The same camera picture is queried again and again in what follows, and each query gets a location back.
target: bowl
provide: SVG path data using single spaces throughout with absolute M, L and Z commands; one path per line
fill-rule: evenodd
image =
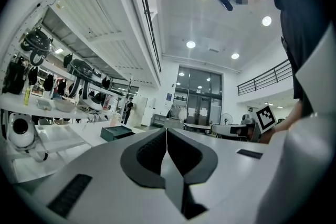
M 63 99 L 54 99 L 54 104 L 58 110 L 63 112 L 71 112 L 76 107 L 75 104 Z

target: storage box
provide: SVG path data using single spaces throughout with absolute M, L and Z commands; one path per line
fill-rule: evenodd
M 116 126 L 102 128 L 100 132 L 100 137 L 103 138 L 105 141 L 110 142 L 133 134 L 134 133 L 132 132 L 132 130 L 125 126 Z

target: fan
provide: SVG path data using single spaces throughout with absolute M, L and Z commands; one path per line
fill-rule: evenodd
M 222 114 L 222 116 L 220 117 L 220 122 L 221 125 L 229 125 L 232 124 L 232 116 L 230 114 L 224 113 Z

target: railing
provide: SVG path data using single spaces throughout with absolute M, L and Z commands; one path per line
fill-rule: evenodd
M 152 18 L 151 18 L 151 14 L 150 14 L 150 11 L 149 11 L 148 0 L 141 0 L 141 1 L 142 1 L 144 13 L 146 15 L 146 21 L 147 21 L 147 26 L 148 26 L 148 29 L 149 29 L 149 33 L 151 35 L 152 46 L 153 46 L 153 49 L 154 49 L 156 63 L 157 63 L 157 66 L 159 67 L 159 72 L 161 73 L 160 59 L 159 59 L 159 54 L 157 52 L 157 47 L 156 47 L 156 42 L 155 42 L 155 37 L 154 37 L 154 30 L 153 30 L 153 25 L 152 25 Z
M 292 76 L 292 67 L 287 59 L 265 73 L 238 85 L 238 95 L 260 90 L 290 76 Z

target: yellow bottle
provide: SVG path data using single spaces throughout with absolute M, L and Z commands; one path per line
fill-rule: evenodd
M 25 105 L 28 105 L 29 103 L 29 96 L 30 96 L 30 86 L 27 87 L 26 93 L 25 93 Z

